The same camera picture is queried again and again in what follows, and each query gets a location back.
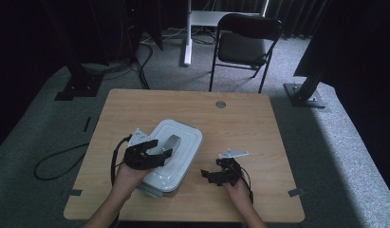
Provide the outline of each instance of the wooden surface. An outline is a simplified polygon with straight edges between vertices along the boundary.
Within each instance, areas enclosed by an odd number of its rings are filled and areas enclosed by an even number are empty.
[[[216,107],[218,101],[226,107]],[[173,197],[155,199],[136,190],[122,208],[121,220],[242,221],[224,188],[200,174],[200,169],[220,171],[215,159],[227,148],[250,152],[236,160],[251,176],[254,206],[263,220],[304,219],[299,197],[288,195],[296,186],[268,96],[131,89],[109,93],[73,187],[83,192],[69,197],[65,217],[88,219],[111,189],[109,170],[117,144],[138,127],[149,135],[166,119],[198,128],[203,143]]]

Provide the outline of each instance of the stand base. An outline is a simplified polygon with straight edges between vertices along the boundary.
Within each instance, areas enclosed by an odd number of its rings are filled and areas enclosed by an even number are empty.
[[[299,91],[301,86],[302,84],[284,84],[284,88],[286,89],[287,95],[291,100],[292,106],[317,107],[321,109],[326,108],[326,105],[322,102],[318,91],[315,91],[308,100],[300,100],[297,96],[297,92]]]
[[[103,75],[93,76],[91,81],[84,88],[74,86],[73,77],[71,77],[62,92],[58,92],[55,101],[72,101],[75,97],[96,97],[102,83]]]

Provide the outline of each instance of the gray carpet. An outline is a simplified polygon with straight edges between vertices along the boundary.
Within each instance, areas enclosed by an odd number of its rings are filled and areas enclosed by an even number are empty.
[[[207,36],[196,38],[212,41]],[[325,110],[293,107],[287,97],[283,84],[305,80],[293,77],[293,72],[308,42],[300,38],[278,42],[262,91],[270,96],[295,182],[307,191],[301,196],[306,214],[303,222],[270,223],[269,227],[390,227],[390,191],[334,88],[318,86],[317,91],[328,107]],[[164,51],[153,44],[149,46],[154,52],[144,72],[151,89],[208,90],[214,46],[194,42],[190,66],[182,65],[182,39],[164,41]],[[148,47],[141,46],[139,60],[143,63],[149,53]],[[141,88],[137,70],[133,66],[124,72],[107,74],[97,97],[75,98],[71,102],[54,101],[69,78],[65,67],[47,80],[0,147],[0,227],[81,227],[84,224],[63,216],[80,165],[50,181],[36,180],[33,169],[47,155],[89,143],[109,90]],[[218,68],[214,91],[257,92],[260,74],[249,79],[249,71]],[[87,118],[91,118],[89,125],[86,125]],[[44,177],[56,176],[77,161],[85,149],[81,147],[55,157],[43,163],[38,172]],[[149,226],[129,222],[124,225]]]

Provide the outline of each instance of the chair backrest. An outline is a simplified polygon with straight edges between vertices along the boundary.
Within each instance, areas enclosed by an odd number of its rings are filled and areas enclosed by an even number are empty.
[[[219,30],[228,30],[242,36],[277,41],[283,33],[279,20],[263,16],[251,16],[239,13],[224,15],[218,22]]]

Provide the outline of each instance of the metal chair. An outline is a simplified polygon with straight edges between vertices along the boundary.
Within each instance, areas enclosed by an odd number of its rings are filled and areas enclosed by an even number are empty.
[[[258,91],[261,93],[272,50],[282,32],[282,24],[276,19],[239,13],[223,16],[217,25],[209,91],[213,88],[215,66],[254,70],[252,78],[256,77],[262,66],[265,66]],[[267,51],[265,40],[271,41]],[[216,63],[217,57],[220,62],[227,64]]]

